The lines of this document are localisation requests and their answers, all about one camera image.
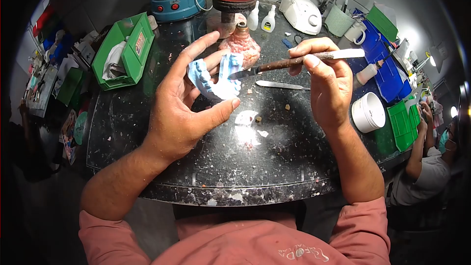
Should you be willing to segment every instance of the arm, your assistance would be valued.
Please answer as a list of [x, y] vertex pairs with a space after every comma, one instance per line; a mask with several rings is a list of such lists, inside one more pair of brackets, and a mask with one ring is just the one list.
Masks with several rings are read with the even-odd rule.
[[[209, 33], [180, 54], [157, 88], [143, 144], [98, 172], [83, 189], [79, 236], [89, 264], [150, 263], [122, 218], [154, 177], [189, 153], [204, 134], [227, 121], [240, 103], [234, 98], [198, 113], [191, 111], [200, 92], [184, 78], [186, 67], [218, 38], [218, 32]], [[215, 73], [226, 53], [218, 51], [204, 58], [210, 73]]]
[[433, 115], [430, 106], [426, 102], [420, 103], [422, 106], [422, 113], [427, 117], [427, 135], [425, 136], [425, 144], [423, 146], [423, 157], [427, 156], [429, 148], [435, 145], [433, 141]]
[[[330, 39], [315, 38], [301, 42], [290, 55], [332, 50], [338, 47]], [[329, 64], [311, 55], [304, 59], [311, 73], [314, 119], [326, 133], [339, 166], [343, 195], [351, 203], [343, 207], [330, 245], [356, 264], [389, 264], [384, 180], [349, 119], [352, 72], [345, 61]], [[300, 66], [290, 68], [291, 75], [300, 71]]]
[[[290, 50], [291, 57], [338, 50], [328, 38], [301, 42]], [[350, 124], [349, 106], [352, 94], [352, 72], [343, 61], [331, 61], [330, 66], [313, 55], [306, 55], [304, 65], [311, 73], [311, 108], [314, 119], [325, 131], [337, 159], [340, 182], [349, 203], [367, 202], [384, 195], [384, 180]], [[295, 75], [301, 67], [290, 68]]]
[[409, 162], [407, 162], [406, 166], [406, 173], [414, 180], [417, 180], [420, 176], [422, 171], [422, 154], [424, 153], [424, 141], [425, 135], [427, 133], [427, 124], [424, 119], [420, 118], [419, 128], [419, 136], [414, 142], [414, 146], [412, 147], [412, 153], [409, 158]]
[[32, 141], [32, 138], [31, 138], [28, 108], [26, 106], [26, 101], [24, 99], [21, 99], [21, 103], [18, 109], [20, 110], [20, 114], [21, 114], [21, 122], [22, 122], [23, 130], [25, 132], [25, 140], [28, 146], [28, 150], [30, 154], [34, 154], [36, 151], [36, 147], [34, 146], [34, 142]]

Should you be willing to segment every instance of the wax knife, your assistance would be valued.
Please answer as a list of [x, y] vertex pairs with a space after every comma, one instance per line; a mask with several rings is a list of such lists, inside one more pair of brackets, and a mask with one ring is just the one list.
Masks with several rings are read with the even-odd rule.
[[[336, 60], [336, 59], [345, 59], [345, 58], [352, 58], [352, 57], [364, 57], [365, 51], [361, 48], [349, 48], [343, 50], [336, 50], [330, 52], [322, 52], [322, 53], [313, 53], [313, 55], [317, 56], [321, 60]], [[304, 60], [304, 56], [300, 56], [293, 59], [286, 59], [280, 60], [276, 62], [269, 62], [258, 67], [252, 67], [247, 70], [242, 70], [236, 73], [229, 75], [230, 80], [240, 80], [249, 76], [255, 76], [258, 73], [271, 71], [280, 68], [288, 68], [296, 64], [302, 63]]]
[[260, 86], [265, 86], [265, 87], [278, 87], [278, 88], [288, 88], [288, 89], [311, 90], [311, 88], [303, 87], [301, 85], [278, 83], [278, 82], [271, 82], [271, 81], [265, 81], [265, 80], [258, 80], [258, 81], [256, 81], [256, 84], [260, 85]]

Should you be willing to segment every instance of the forearm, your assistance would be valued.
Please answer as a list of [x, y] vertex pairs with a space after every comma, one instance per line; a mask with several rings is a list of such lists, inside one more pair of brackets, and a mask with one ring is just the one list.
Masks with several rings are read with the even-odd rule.
[[420, 132], [412, 147], [409, 162], [407, 162], [406, 173], [413, 179], [419, 178], [422, 171], [422, 154], [424, 148], [425, 133]]
[[433, 120], [427, 122], [427, 136], [425, 137], [424, 153], [429, 151], [429, 148], [433, 147], [435, 142], [433, 140]]
[[350, 123], [325, 131], [337, 159], [343, 196], [349, 203], [367, 202], [384, 195], [384, 179]]
[[31, 140], [29, 119], [28, 119], [28, 114], [26, 112], [21, 113], [21, 122], [22, 122], [23, 130], [25, 132], [25, 140], [28, 146], [28, 150], [30, 153], [33, 154], [36, 148], [34, 146], [34, 142]]
[[121, 220], [144, 188], [167, 165], [138, 148], [88, 181], [82, 192], [81, 208], [100, 219]]

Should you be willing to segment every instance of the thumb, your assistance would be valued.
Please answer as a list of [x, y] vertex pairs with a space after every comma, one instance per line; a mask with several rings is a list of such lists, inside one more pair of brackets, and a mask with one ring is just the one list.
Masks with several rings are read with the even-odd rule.
[[330, 97], [335, 97], [339, 94], [337, 77], [333, 68], [327, 66], [317, 56], [312, 54], [304, 56], [304, 66], [311, 73], [311, 80], [314, 81], [313, 85], [318, 86], [322, 94]]
[[221, 101], [210, 109], [205, 109], [196, 114], [194, 122], [199, 125], [197, 131], [199, 136], [203, 136], [211, 129], [216, 128], [229, 120], [230, 115], [240, 104], [238, 97]]

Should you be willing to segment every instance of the white mug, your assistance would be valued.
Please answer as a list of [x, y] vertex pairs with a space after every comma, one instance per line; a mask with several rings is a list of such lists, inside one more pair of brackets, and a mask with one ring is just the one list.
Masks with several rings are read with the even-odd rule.
[[[345, 38], [349, 39], [351, 42], [355, 43], [356, 45], [361, 45], [366, 38], [365, 35], [366, 26], [362, 22], [355, 22], [350, 27], [350, 29], [345, 32]], [[360, 36], [363, 36], [360, 41], [356, 41]]]

